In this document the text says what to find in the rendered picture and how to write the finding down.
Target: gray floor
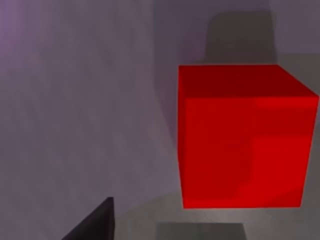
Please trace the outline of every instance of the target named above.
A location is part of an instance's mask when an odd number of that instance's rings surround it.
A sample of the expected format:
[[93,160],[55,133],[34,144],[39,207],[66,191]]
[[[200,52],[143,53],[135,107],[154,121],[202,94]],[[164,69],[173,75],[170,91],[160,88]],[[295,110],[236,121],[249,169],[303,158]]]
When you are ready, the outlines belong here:
[[[280,63],[319,94],[320,58],[284,54],[319,53],[320,1],[238,2],[164,1],[159,9],[168,22],[162,27],[175,28],[162,46],[170,54],[157,63],[170,70],[162,78],[175,81],[178,64],[202,58],[200,36],[212,14],[270,5],[277,13]],[[163,105],[154,86],[159,4],[1,2],[0,239],[61,239],[108,196],[115,197],[118,239],[153,239],[158,220],[244,222],[248,240],[320,239],[319,138],[304,210],[181,211],[168,128],[175,113],[170,108],[171,117],[163,114],[163,106],[175,105],[176,93],[165,84]],[[199,22],[189,28],[180,18]],[[199,35],[187,41],[190,51],[178,48],[194,31]]]

